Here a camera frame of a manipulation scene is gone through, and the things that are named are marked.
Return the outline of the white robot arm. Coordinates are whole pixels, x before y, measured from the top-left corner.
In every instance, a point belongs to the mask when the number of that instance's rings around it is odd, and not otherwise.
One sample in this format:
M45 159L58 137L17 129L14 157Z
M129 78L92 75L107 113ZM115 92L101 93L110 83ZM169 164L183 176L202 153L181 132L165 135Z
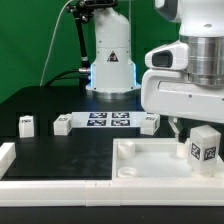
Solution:
M224 124L224 0L154 0L157 13L178 23L178 39L163 40L145 55L136 82L130 24L112 7L94 12L96 59L87 91L119 98L141 91L148 113Z

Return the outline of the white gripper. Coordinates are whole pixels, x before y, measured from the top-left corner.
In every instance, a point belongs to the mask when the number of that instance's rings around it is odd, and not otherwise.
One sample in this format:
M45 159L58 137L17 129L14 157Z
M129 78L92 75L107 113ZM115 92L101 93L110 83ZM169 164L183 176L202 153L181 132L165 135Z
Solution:
M147 70L142 78L141 105L148 113L169 116L177 142L182 142L183 131L178 118L224 124L224 88L195 85L181 71Z

